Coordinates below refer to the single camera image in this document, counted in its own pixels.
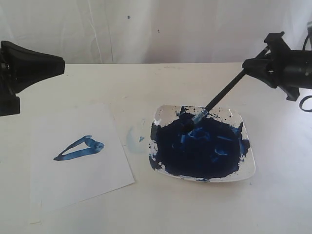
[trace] white paper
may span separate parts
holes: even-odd
[[[55,161],[86,135],[104,143],[97,154]],[[88,148],[84,143],[65,152]],[[134,183],[109,109],[91,105],[40,117],[33,122],[31,202],[52,211]]]

